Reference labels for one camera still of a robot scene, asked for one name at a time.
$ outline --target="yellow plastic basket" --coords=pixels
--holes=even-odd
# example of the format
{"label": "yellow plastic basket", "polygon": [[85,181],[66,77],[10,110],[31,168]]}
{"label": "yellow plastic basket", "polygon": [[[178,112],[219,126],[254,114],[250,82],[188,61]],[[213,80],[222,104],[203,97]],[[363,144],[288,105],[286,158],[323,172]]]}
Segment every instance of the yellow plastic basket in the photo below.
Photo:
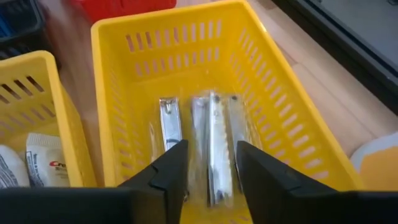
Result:
{"label": "yellow plastic basket", "polygon": [[[180,98],[183,135],[190,139],[187,102],[216,89],[244,98],[265,151],[335,189],[361,188],[349,160],[245,1],[107,19],[97,22],[91,34],[107,186],[151,162],[148,124],[160,119],[160,97]],[[161,131],[159,122],[153,128]],[[203,223],[195,209],[186,207],[183,222]],[[245,210],[217,217],[211,223],[244,223],[249,215]]]}
{"label": "yellow plastic basket", "polygon": [[54,57],[37,51],[0,61],[0,144],[26,150],[29,132],[60,136],[71,187],[95,187],[79,114]]}

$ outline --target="red basket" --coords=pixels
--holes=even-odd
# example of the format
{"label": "red basket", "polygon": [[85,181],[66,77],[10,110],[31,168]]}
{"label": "red basket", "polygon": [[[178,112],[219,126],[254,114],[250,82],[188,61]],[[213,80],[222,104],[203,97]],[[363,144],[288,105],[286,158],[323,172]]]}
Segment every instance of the red basket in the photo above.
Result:
{"label": "red basket", "polygon": [[173,8],[177,0],[71,0],[91,22],[118,16]]}

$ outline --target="white tube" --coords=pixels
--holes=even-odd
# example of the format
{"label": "white tube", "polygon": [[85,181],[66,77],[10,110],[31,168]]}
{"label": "white tube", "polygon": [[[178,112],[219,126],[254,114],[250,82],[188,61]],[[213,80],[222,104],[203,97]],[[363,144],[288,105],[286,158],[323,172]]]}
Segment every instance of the white tube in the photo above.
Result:
{"label": "white tube", "polygon": [[10,147],[0,145],[0,189],[29,186],[26,166],[22,159]]}
{"label": "white tube", "polygon": [[26,162],[35,187],[69,187],[61,139],[56,136],[29,133]]}

